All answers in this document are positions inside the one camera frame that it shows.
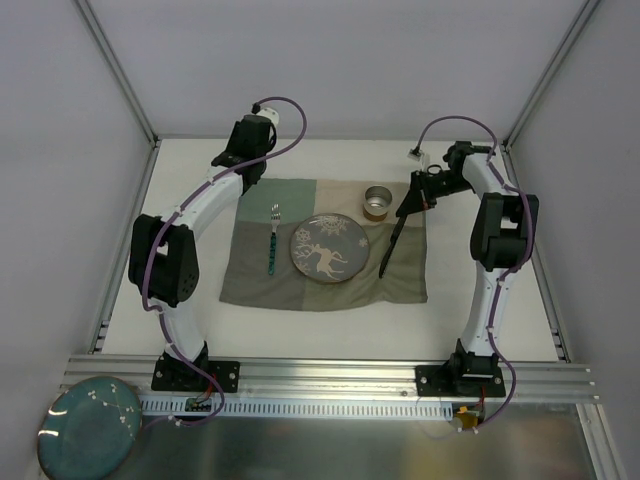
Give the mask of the grey reindeer plate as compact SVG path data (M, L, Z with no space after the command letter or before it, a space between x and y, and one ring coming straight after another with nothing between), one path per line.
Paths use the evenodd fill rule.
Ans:
M290 241L295 268L319 283L346 282L365 267L370 241L364 228L342 214L317 214L301 222Z

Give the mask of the black table knife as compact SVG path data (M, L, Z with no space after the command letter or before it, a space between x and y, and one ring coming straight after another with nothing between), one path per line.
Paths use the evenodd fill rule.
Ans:
M379 271L378 271L378 278L382 279L387 271L387 267L389 264L389 261L391 259L391 256L394 252L394 249L396 247L396 244L398 242L398 239L402 233L402 230L404 228L405 222L406 222L407 217L406 216L401 216L398 218L398 221L396 223L396 225L394 226L394 229L391 233L390 236L390 240L389 240L389 245L388 248L382 258L380 267L379 267Z

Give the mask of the green beige cloth placemat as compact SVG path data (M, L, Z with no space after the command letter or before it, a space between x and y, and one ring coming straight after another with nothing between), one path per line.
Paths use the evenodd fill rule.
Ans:
M265 179L236 210L222 302L251 308L330 312L377 302L427 301L426 220L411 215L390 247L394 216L364 214L371 183Z

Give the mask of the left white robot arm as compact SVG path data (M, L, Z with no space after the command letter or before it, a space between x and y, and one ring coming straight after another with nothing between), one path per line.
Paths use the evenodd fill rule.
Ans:
M141 214L134 222L129 282L138 288L143 309L160 320L165 352L178 361L174 378L185 389L197 390L209 377L208 365L198 359L205 340L190 305L200 275L196 242L227 205L258 182L266 164L241 165L274 149L278 123L279 114L269 107L245 115L194 192L163 214Z

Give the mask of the green handled fork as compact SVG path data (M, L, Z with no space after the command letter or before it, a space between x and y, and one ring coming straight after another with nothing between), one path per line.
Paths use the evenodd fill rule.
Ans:
M270 245L269 245L269 263L268 263L268 274L273 276L275 273L275 263L276 263L276 253L277 253L277 230L281 222L281 213L280 207L278 204L273 204L271 208L271 234L270 234Z

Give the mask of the metal cup with cork base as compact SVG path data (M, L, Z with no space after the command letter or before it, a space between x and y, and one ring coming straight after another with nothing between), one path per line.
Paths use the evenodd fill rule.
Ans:
M363 196L362 211L366 219L382 222L386 219L393 196L391 191L382 185L368 187Z

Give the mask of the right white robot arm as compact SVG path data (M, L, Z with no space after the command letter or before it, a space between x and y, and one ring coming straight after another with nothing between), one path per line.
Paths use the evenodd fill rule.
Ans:
M508 363L498 348L499 333L515 276L532 255L539 200L505 180L491 161L493 154L489 146L455 142L444 166L412 172L396 211L391 247L408 216L434 208L439 199L472 191L480 201L470 237L476 283L469 318L447 361L415 367L421 397L507 395L502 370Z

